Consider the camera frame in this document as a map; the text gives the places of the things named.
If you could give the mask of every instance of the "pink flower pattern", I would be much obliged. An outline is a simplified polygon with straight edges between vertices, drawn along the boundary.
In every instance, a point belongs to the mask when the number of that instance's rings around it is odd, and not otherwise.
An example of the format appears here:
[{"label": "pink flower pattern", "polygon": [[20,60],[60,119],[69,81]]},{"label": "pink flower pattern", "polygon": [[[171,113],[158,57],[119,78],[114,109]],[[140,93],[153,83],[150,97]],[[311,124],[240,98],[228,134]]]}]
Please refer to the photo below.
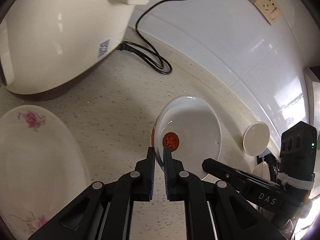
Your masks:
[{"label": "pink flower pattern", "polygon": [[41,125],[45,125],[44,115],[39,115],[38,113],[34,113],[29,110],[26,114],[18,113],[18,120],[20,120],[21,118],[24,118],[28,124],[28,127],[33,128],[33,130],[36,132]]},{"label": "pink flower pattern", "polygon": [[25,219],[22,219],[18,216],[15,215],[9,215],[15,218],[18,218],[20,220],[22,220],[23,222],[26,223],[26,225],[28,226],[28,233],[31,235],[34,232],[36,232],[37,230],[39,230],[45,223],[47,223],[49,220],[44,216],[40,216],[40,217],[36,217],[33,212],[29,211],[30,215],[29,217],[26,217]]}]

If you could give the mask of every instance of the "red circular logo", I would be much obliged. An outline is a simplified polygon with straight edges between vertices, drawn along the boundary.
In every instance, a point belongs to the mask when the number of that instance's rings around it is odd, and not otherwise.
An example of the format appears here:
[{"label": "red circular logo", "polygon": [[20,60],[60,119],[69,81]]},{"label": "red circular logo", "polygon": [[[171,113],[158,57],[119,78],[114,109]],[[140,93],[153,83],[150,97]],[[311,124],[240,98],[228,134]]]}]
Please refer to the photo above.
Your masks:
[{"label": "red circular logo", "polygon": [[169,146],[171,152],[179,146],[179,137],[174,132],[167,133],[162,140],[163,147]]}]

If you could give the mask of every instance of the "white tiled wall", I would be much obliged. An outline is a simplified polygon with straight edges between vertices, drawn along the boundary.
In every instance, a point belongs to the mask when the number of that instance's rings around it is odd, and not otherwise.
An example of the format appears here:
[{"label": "white tiled wall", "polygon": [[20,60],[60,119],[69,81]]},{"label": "white tiled wall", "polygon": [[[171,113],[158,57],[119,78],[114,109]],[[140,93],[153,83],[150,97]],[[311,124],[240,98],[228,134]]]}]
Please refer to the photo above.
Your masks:
[{"label": "white tiled wall", "polygon": [[[308,122],[303,68],[320,65],[320,31],[300,0],[277,1],[284,17],[273,26],[248,0],[188,0],[155,8],[140,30],[220,79],[280,145],[283,131]],[[130,25],[149,6],[137,7]]]}]

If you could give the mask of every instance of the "black clamp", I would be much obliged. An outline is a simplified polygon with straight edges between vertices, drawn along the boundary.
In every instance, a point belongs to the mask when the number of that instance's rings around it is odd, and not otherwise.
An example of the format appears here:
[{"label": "black clamp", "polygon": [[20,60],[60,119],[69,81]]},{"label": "black clamp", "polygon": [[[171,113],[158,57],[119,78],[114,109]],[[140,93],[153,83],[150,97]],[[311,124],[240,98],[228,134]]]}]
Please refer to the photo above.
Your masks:
[{"label": "black clamp", "polygon": [[129,239],[134,201],[152,199],[154,171],[155,152],[149,147],[134,171],[116,182],[92,183],[29,240]]},{"label": "black clamp", "polygon": [[[314,181],[316,134],[316,129],[304,122],[297,123],[282,134],[279,172],[296,179]],[[246,200],[274,213],[271,223],[276,228],[294,218],[310,195],[310,190],[290,185],[284,188],[279,180],[277,184],[211,158],[203,161],[202,168],[227,181]]]},{"label": "black clamp", "polygon": [[168,147],[163,156],[167,198],[185,203],[187,240],[212,240],[215,231],[219,240],[286,239],[226,181],[201,181]]}]

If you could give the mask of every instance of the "floral plate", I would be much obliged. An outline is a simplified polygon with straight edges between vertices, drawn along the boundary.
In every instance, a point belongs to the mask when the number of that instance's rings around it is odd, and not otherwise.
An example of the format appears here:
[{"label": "floral plate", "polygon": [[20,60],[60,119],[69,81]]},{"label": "floral plate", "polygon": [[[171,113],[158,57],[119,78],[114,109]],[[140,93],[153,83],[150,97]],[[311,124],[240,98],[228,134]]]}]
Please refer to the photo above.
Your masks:
[{"label": "floral plate", "polygon": [[0,215],[17,240],[27,240],[90,184],[68,128],[32,105],[0,119],[0,178]]}]

